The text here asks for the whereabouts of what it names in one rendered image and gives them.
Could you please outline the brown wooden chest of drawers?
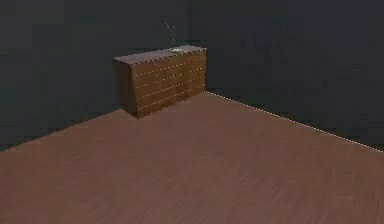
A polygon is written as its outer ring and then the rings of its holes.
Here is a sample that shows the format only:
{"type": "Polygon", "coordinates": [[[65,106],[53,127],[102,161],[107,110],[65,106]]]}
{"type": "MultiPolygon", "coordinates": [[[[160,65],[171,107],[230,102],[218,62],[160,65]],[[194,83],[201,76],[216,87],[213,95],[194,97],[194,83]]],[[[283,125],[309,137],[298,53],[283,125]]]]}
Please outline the brown wooden chest of drawers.
{"type": "Polygon", "coordinates": [[[206,91],[207,49],[196,46],[115,57],[121,108],[142,118],[206,91]]]}

